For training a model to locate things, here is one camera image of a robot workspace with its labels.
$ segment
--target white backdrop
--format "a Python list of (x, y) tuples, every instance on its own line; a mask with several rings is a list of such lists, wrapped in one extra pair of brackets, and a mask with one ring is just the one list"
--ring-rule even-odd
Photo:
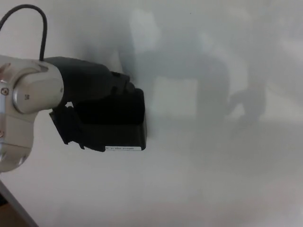
[[(21, 0), (1, 1), (0, 15)], [(45, 55), (132, 76), (145, 151), (64, 145), (49, 111), (1, 180), (42, 227), (303, 225), (303, 4), (295, 0), (28, 0)], [(0, 54), (38, 58), (42, 22), (13, 15)]]

